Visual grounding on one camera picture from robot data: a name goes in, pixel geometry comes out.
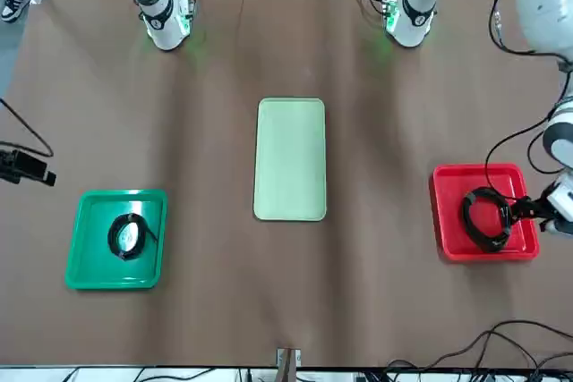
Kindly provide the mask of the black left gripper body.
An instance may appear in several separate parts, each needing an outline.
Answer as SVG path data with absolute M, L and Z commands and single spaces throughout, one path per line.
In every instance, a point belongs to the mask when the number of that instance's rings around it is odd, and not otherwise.
M 533 201 L 534 218 L 541 220 L 539 227 L 541 231 L 549 231 L 553 222 L 558 218 L 558 212 L 546 197 L 540 197 Z

